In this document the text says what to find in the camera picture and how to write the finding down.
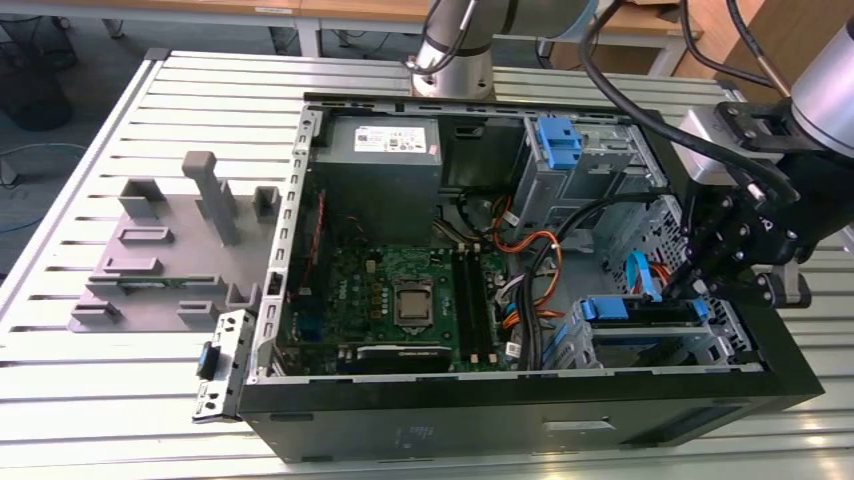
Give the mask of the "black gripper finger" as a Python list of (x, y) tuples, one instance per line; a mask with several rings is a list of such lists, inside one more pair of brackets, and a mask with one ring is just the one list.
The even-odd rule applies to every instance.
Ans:
[(744, 244), (750, 239), (746, 222), (752, 211), (742, 192), (729, 192), (688, 225), (686, 259), (665, 287), (669, 299), (709, 295), (721, 300), (753, 300), (753, 275), (746, 273)]
[(774, 309), (806, 309), (813, 294), (801, 265), (789, 262), (769, 271), (745, 272), (738, 277), (720, 277), (705, 281), (712, 297), (730, 303)]

